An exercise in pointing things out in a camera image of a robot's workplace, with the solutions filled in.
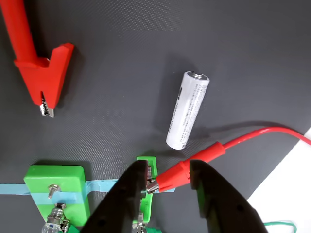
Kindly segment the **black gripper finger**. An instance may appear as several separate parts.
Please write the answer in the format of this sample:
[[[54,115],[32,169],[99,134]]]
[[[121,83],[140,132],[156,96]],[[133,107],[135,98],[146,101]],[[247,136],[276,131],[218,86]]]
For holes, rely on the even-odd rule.
[[[146,192],[148,163],[137,160],[120,176],[90,216],[82,233],[130,233]]]
[[[191,160],[190,183],[209,233],[267,232],[257,211],[208,163]]]

